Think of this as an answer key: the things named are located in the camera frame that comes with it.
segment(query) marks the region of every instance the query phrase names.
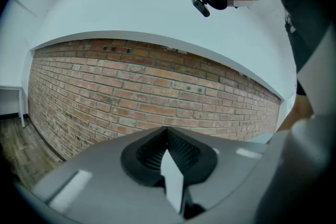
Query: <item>black camera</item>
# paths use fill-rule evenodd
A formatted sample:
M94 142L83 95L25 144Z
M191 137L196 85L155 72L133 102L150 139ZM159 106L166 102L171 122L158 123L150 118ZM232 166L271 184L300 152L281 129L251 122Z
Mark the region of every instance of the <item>black camera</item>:
M210 16L210 12L205 6L207 4L206 0L191 0L191 2L193 3L194 7L203 14L204 17Z

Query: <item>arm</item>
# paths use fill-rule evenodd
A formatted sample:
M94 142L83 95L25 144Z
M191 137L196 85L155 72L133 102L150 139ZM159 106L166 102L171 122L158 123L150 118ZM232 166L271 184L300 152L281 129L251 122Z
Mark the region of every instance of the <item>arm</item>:
M290 130L292 126L299 120L308 119L313 115L313 109L305 95L296 95L295 103L277 132Z

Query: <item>red brick wall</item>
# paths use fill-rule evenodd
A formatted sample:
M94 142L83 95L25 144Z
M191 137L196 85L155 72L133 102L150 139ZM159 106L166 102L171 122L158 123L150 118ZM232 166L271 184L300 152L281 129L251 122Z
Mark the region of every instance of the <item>red brick wall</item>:
M280 99L214 61L135 41L92 39L35 52L29 116L65 158L160 125L244 140L273 133Z

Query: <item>wooden floor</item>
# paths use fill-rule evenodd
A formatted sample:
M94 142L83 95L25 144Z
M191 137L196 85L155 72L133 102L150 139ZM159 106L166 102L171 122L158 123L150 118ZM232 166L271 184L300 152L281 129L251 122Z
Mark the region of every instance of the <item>wooden floor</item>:
M0 143L3 156L9 162L12 173L27 189L62 161L46 146L29 119L22 128L19 118L0 121Z

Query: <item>gray machine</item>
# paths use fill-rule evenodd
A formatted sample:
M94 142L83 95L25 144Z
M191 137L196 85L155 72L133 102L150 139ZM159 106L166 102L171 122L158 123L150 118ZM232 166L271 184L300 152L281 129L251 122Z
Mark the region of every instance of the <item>gray machine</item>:
M164 187L144 186L122 164L125 148L167 130L216 153L216 165L206 180L184 188L184 195L202 208L189 219L181 213L183 208L174 210ZM291 131L277 133L269 146L180 128L150 129L88 148L43 178L33 195L19 191L48 223L270 223L324 173L335 132L332 116L300 121ZM141 166L138 163L135 170L141 171ZM80 171L85 176L73 182Z

